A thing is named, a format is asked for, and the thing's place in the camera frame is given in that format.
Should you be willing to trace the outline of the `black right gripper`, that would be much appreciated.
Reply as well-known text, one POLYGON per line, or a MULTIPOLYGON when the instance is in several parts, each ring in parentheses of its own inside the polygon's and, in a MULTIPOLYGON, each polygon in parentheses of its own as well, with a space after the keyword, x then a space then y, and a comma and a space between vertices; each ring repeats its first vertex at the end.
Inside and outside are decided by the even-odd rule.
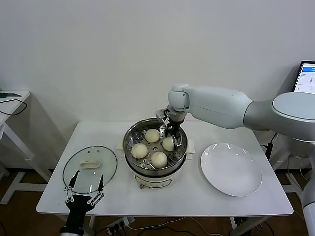
POLYGON ((179 129, 180 125, 184 122, 184 117, 170 116, 166 118, 165 122, 164 137, 173 136, 174 148, 180 147, 183 141, 179 129))

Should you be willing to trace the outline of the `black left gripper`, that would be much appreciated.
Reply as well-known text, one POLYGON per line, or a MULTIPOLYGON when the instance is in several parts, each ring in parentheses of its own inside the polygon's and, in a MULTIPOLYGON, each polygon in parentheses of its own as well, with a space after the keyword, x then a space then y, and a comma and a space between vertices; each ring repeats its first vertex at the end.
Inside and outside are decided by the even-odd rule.
POLYGON ((67 227, 82 227, 86 213, 94 208, 92 205, 96 205, 104 197, 103 175, 101 175, 96 195, 93 198, 85 195, 73 195, 72 189, 74 188, 79 172, 77 170, 70 179, 69 184, 64 187, 67 195, 65 204, 69 209, 69 215, 65 224, 67 227))

